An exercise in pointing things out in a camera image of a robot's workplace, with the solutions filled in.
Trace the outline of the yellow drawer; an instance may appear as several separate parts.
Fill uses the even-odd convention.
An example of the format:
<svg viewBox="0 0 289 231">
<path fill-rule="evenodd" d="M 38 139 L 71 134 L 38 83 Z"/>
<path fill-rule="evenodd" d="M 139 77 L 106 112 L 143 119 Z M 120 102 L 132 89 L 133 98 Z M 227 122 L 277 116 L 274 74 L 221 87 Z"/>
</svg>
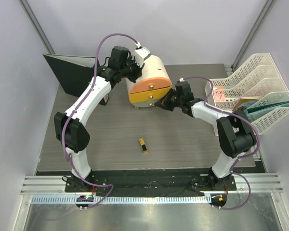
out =
<svg viewBox="0 0 289 231">
<path fill-rule="evenodd" d="M 138 93 L 131 93 L 129 94 L 129 100 L 131 103 L 140 103 L 151 100 L 158 100 L 164 97 L 169 92 L 170 89 L 171 87 L 166 87 Z"/>
</svg>

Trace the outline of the white round drawer organizer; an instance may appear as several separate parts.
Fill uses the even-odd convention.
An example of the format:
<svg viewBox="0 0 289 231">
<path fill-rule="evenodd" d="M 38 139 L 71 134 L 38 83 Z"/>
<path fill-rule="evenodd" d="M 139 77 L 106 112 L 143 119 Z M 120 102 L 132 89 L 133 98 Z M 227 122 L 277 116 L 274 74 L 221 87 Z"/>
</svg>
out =
<svg viewBox="0 0 289 231">
<path fill-rule="evenodd" d="M 165 77 L 170 80 L 162 60 L 157 56 L 151 55 L 145 60 L 142 76 L 138 78 L 136 82 L 153 77 Z M 127 92 L 129 91 L 128 87 L 131 87 L 131 83 L 128 79 L 126 80 Z"/>
</svg>

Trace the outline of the gold black lipstick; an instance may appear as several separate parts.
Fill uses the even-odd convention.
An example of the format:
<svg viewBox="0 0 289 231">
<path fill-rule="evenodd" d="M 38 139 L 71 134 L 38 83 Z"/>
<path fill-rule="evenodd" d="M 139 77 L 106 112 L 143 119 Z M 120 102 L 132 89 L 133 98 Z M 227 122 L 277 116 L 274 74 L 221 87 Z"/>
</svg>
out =
<svg viewBox="0 0 289 231">
<path fill-rule="evenodd" d="M 140 138 L 139 139 L 139 143 L 140 143 L 140 146 L 141 146 L 141 148 L 143 150 L 143 153 L 147 153 L 148 149 L 147 149 L 147 146 L 146 146 L 146 143 L 145 143 L 144 139 Z"/>
</svg>

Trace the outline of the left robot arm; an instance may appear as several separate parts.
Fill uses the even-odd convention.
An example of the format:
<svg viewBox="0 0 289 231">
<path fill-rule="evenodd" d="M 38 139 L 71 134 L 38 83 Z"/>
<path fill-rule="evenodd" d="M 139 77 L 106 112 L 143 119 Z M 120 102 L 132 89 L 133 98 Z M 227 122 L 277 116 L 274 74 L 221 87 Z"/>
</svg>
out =
<svg viewBox="0 0 289 231">
<path fill-rule="evenodd" d="M 62 144 L 66 160 L 74 165 L 71 177 L 64 177 L 69 190 L 88 192 L 93 188 L 86 153 L 90 135 L 85 126 L 97 105 L 107 102 L 110 91 L 122 79 L 126 80 L 128 98 L 135 108 L 153 107 L 172 87 L 164 63 L 147 48 L 130 52 L 115 46 L 107 65 L 97 68 L 96 76 L 77 101 L 54 116 L 56 138 Z"/>
</svg>

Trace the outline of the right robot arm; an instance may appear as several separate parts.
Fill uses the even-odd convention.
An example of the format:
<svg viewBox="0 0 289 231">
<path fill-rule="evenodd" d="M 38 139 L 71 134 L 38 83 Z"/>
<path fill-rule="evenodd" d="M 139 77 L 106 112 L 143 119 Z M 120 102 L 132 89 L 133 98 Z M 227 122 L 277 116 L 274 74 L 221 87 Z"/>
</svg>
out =
<svg viewBox="0 0 289 231">
<path fill-rule="evenodd" d="M 178 107 L 190 117 L 216 125 L 221 154 L 209 170 L 208 185 L 213 190 L 221 189 L 237 161 L 257 144 L 256 134 L 247 117 L 243 112 L 223 111 L 207 104 L 205 100 L 195 98 L 186 81 L 177 82 L 167 97 L 171 111 Z"/>
</svg>

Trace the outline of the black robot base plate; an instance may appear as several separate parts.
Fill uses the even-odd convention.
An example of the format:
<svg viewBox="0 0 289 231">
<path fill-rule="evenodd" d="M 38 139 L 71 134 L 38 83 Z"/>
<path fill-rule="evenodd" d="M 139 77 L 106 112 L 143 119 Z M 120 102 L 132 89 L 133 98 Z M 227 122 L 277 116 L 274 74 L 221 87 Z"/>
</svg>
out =
<svg viewBox="0 0 289 231">
<path fill-rule="evenodd" d="M 205 192 L 236 191 L 233 176 L 217 181 L 207 168 L 100 170 L 92 171 L 84 183 L 75 176 L 63 176 L 65 192 L 95 193 L 108 197 L 189 197 Z"/>
</svg>

